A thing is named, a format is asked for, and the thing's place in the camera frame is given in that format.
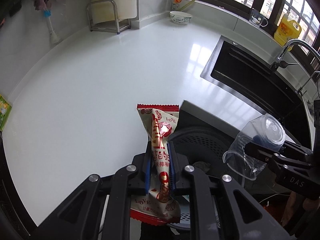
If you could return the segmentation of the person's right hand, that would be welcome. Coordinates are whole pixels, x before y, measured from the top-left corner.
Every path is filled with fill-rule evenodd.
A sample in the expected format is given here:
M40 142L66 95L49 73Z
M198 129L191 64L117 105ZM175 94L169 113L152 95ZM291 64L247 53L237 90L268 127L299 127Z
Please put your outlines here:
M312 200L300 194L291 192L281 219L282 227L301 224L311 218L319 209L319 198Z

